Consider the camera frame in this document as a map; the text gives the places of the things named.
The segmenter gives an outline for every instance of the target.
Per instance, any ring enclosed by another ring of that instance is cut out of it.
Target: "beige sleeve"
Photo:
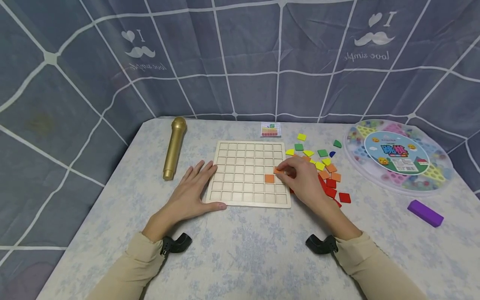
[[[158,274],[164,261],[163,242],[151,242],[136,233],[127,251],[103,276],[87,300],[138,300],[145,285]]]
[[[352,240],[336,240],[335,257],[345,272],[359,283],[368,300],[427,299],[366,233]]]

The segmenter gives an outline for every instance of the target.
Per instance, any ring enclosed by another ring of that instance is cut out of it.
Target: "purple block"
[[[444,217],[434,212],[432,209],[425,206],[424,204],[420,203],[420,201],[418,200],[413,200],[412,202],[410,202],[410,205],[407,209],[419,216],[422,220],[432,225],[433,227],[439,227],[444,220]]]

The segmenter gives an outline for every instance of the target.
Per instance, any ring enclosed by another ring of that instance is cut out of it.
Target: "black wrist strap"
[[[178,239],[173,240],[171,237],[163,238],[163,246],[160,255],[167,258],[169,253],[180,253],[187,250],[192,243],[192,238],[185,232],[182,233]]]
[[[315,254],[329,254],[333,252],[338,252],[338,247],[336,246],[336,239],[333,235],[329,235],[325,240],[320,240],[314,234],[305,241],[307,247]]]

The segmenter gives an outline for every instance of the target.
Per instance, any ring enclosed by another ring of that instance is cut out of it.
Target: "left hand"
[[[165,206],[150,217],[142,231],[149,240],[156,242],[163,239],[167,231],[181,220],[227,208],[225,203],[206,204],[200,199],[200,193],[217,169],[213,161],[202,169],[204,163],[201,160],[194,168],[189,167]]]

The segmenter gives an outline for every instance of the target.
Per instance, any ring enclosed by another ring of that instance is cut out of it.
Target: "plastic toy container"
[[[417,127],[364,120],[344,138],[347,158],[368,180],[412,197],[437,194],[454,169],[447,153]]]

